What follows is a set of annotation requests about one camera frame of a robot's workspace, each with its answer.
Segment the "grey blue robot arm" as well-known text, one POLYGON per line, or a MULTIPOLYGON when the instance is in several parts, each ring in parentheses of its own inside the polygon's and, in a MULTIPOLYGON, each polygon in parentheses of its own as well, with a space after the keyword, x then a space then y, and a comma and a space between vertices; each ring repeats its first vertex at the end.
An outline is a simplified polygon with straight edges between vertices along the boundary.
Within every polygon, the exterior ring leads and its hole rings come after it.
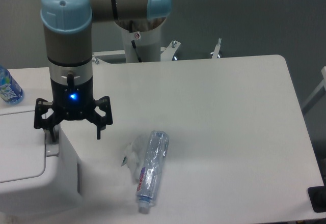
POLYGON ((63 120, 88 120, 100 132, 113 123, 110 98, 93 97, 92 23, 164 20, 172 0, 41 0, 53 100, 39 98, 34 126, 56 143, 63 120))

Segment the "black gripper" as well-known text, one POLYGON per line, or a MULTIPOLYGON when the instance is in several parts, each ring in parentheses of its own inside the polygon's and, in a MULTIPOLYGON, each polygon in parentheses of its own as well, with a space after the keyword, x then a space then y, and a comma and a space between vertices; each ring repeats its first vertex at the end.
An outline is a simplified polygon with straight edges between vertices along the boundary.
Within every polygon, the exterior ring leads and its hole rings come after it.
POLYGON ((55 126, 63 120, 88 120, 96 126, 98 140, 101 139, 101 131, 105 130, 107 125, 113 124, 110 97, 104 96, 99 100, 94 100, 92 79, 81 85, 75 85, 73 89, 52 80, 51 88, 53 102, 43 98, 36 100, 34 128, 48 131, 53 143, 57 143, 59 137, 55 132, 55 126), (96 112, 96 108, 104 112, 104 116, 96 112), (44 119, 42 116, 50 109, 53 113, 44 119))

